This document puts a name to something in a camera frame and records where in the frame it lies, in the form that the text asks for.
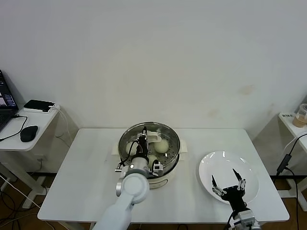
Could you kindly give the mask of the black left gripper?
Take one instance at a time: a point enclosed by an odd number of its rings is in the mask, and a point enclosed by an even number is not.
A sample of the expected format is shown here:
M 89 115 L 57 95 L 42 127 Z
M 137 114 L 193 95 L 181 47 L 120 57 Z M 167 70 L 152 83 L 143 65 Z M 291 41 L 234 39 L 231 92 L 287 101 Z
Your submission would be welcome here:
M 148 155 L 148 139 L 147 139 L 147 127 L 144 126 L 142 135 L 138 138 L 137 156 L 147 157 Z

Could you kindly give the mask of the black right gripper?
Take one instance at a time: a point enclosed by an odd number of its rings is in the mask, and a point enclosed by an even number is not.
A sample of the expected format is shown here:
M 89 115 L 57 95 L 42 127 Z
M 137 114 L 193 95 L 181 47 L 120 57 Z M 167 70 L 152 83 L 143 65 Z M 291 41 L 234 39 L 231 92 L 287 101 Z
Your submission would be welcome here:
M 233 169 L 233 172 L 238 179 L 238 186 L 231 186 L 224 189 L 218 187 L 214 176 L 212 175 L 212 190 L 213 192 L 222 198 L 224 201 L 228 201 L 234 212 L 242 212 L 247 210 L 247 204 L 243 200 L 245 195 L 246 179 Z

